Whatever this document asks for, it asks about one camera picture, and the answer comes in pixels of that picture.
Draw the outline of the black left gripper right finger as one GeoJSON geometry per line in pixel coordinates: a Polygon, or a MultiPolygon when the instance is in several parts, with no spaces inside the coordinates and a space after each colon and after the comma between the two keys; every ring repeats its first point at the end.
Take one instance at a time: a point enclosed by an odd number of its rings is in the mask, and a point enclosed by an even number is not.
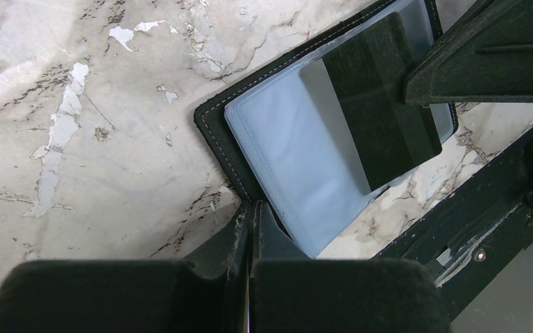
{"type": "Polygon", "coordinates": [[[428,271],[407,259],[312,259],[253,208],[252,332],[449,332],[428,271]]]}

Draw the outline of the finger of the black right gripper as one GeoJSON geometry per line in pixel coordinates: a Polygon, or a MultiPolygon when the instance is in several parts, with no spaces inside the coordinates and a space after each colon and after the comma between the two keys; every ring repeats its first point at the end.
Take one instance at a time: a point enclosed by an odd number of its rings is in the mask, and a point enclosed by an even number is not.
{"type": "Polygon", "coordinates": [[[533,1],[476,1],[407,76],[404,98],[533,103],[533,1]]]}

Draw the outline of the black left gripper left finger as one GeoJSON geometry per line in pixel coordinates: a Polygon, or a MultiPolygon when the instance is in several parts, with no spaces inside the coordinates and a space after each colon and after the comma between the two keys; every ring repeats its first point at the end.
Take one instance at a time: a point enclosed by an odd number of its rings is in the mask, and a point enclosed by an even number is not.
{"type": "Polygon", "coordinates": [[[0,332],[245,332],[249,203],[181,259],[35,260],[0,286],[0,332]]]}

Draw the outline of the black card holder wallet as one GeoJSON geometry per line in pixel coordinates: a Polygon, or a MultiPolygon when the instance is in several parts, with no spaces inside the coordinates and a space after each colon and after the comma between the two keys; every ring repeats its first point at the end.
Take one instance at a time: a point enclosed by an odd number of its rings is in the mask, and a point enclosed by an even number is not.
{"type": "MultiPolygon", "coordinates": [[[[361,194],[299,76],[304,66],[392,12],[402,18],[414,69],[442,34],[436,3],[374,1],[195,110],[195,124],[240,198],[267,202],[308,257],[319,255],[380,194],[421,166],[361,194]]],[[[431,110],[443,149],[458,126],[453,106],[410,105],[431,110]]]]}

